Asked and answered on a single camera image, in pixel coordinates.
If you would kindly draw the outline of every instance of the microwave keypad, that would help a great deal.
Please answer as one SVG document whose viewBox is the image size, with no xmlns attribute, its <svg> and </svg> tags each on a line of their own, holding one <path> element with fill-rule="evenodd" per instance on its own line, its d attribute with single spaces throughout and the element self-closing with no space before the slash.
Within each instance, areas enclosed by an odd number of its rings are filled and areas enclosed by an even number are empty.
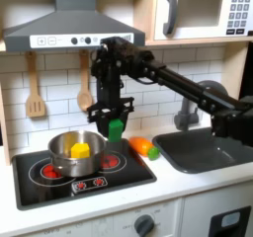
<svg viewBox="0 0 253 237">
<path fill-rule="evenodd" d="M 232 0 L 227 23 L 227 35 L 244 35 L 251 0 Z"/>
</svg>

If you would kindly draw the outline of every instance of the green toy object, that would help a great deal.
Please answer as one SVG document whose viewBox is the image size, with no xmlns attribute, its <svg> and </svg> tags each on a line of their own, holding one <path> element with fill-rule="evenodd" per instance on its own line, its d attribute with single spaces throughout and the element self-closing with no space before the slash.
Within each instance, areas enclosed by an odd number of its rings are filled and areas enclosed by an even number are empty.
<svg viewBox="0 0 253 237">
<path fill-rule="evenodd" d="M 122 139 L 124 124 L 120 119 L 111 120 L 109 123 L 109 142 L 118 142 Z"/>
<path fill-rule="evenodd" d="M 150 161 L 156 160 L 160 155 L 160 151 L 157 147 L 152 147 L 147 152 L 147 157 Z"/>
</svg>

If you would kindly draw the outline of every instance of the black sink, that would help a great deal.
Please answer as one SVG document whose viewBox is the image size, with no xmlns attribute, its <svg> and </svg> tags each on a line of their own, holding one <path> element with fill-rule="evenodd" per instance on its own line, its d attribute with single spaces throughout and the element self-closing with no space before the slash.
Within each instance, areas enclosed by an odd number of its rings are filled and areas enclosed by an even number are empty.
<svg viewBox="0 0 253 237">
<path fill-rule="evenodd" d="M 189 174 L 253 162 L 252 148 L 212 137 L 210 128 L 159 135 L 153 143 L 174 168 Z"/>
</svg>

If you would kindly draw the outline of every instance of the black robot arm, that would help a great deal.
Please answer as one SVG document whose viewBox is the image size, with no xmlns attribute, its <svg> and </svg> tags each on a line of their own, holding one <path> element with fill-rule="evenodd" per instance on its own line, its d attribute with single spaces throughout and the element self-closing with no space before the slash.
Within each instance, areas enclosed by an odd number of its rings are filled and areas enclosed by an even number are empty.
<svg viewBox="0 0 253 237">
<path fill-rule="evenodd" d="M 213 135 L 229 136 L 253 146 L 252 97 L 237 101 L 215 89 L 203 88 L 156 61 L 150 51 L 138 49 L 124 39 L 103 39 L 93 61 L 92 75 L 97 78 L 98 102 L 88 109 L 88 119 L 106 137 L 112 119 L 120 119 L 125 129 L 128 114 L 134 111 L 133 98 L 121 99 L 121 76 L 127 75 L 142 84 L 158 83 L 176 91 L 211 115 Z"/>
</svg>

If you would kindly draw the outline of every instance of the microwave window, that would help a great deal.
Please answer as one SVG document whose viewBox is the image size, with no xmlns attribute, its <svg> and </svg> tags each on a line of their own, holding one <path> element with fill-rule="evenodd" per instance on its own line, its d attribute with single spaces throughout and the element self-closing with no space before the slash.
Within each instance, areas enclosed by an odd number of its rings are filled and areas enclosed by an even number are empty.
<svg viewBox="0 0 253 237">
<path fill-rule="evenodd" d="M 178 28 L 218 26 L 222 0 L 178 0 Z"/>
</svg>

